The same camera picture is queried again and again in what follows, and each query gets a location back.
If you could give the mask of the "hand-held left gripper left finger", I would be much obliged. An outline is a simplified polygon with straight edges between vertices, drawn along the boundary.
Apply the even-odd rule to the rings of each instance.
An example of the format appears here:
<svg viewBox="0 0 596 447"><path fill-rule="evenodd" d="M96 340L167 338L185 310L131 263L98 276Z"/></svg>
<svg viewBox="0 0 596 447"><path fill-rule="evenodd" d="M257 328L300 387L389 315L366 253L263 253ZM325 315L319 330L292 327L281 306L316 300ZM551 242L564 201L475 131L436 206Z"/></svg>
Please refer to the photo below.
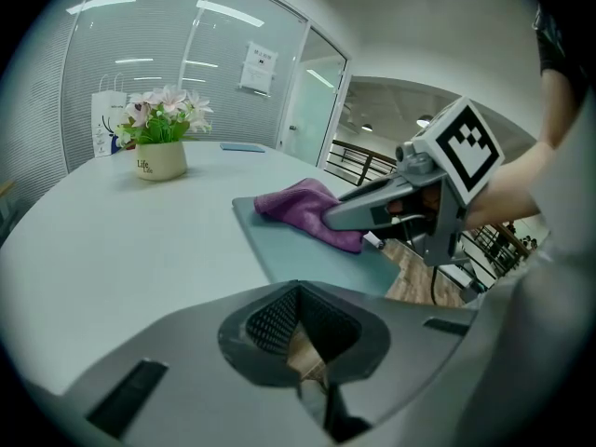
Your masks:
<svg viewBox="0 0 596 447"><path fill-rule="evenodd" d="M128 446L323 446L325 432L293 388L256 386L219 348L223 321L274 290L263 286L155 321L90 365L64 394L82 416L142 359L167 370L124 432Z"/></svg>

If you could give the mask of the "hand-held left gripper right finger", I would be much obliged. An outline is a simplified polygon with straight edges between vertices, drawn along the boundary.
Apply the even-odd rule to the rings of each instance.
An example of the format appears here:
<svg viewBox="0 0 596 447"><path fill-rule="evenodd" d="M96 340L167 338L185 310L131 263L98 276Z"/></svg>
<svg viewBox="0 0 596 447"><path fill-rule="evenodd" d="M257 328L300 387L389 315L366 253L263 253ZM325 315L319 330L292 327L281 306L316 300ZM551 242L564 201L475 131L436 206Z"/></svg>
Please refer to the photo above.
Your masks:
<svg viewBox="0 0 596 447"><path fill-rule="evenodd" d="M467 334L465 310L302 284L298 319L325 363L322 427L337 443L380 426L436 377Z"/></svg>

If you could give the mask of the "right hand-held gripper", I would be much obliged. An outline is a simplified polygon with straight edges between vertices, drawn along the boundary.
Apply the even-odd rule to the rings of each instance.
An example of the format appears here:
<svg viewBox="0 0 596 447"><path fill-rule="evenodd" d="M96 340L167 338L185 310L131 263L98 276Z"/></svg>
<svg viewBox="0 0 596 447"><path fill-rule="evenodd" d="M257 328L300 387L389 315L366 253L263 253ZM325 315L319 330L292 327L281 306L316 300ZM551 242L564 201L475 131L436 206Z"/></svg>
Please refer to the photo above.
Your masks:
<svg viewBox="0 0 596 447"><path fill-rule="evenodd" d="M473 199L504 161L504 154L480 112L467 97L444 107L410 141L396 149L397 173L377 178L339 197L323 222L335 231L388 228L389 209L402 198L429 187L440 189L438 213L427 226L408 229L414 250L428 266L458 264L457 241Z"/></svg>

